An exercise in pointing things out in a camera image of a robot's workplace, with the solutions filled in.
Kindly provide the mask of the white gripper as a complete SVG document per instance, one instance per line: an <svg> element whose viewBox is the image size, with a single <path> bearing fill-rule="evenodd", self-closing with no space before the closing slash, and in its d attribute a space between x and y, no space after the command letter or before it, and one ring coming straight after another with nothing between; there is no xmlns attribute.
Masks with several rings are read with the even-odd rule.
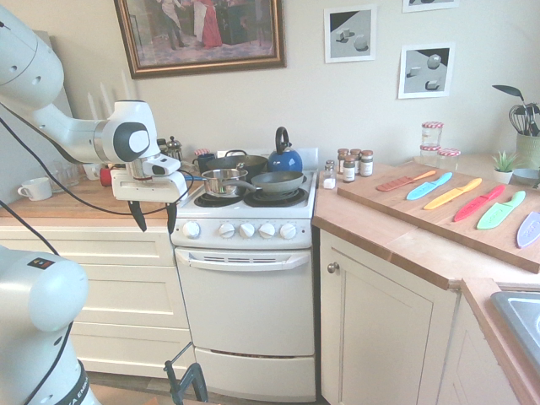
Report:
<svg viewBox="0 0 540 405"><path fill-rule="evenodd" d="M113 195L116 199L129 201L128 207L138 228L145 232L146 221L140 202L166 203L167 230L171 235L176 225L178 200L186 199L188 195L186 180L180 172L171 175L155 176L150 180L134 179L125 169L111 172Z"/></svg>

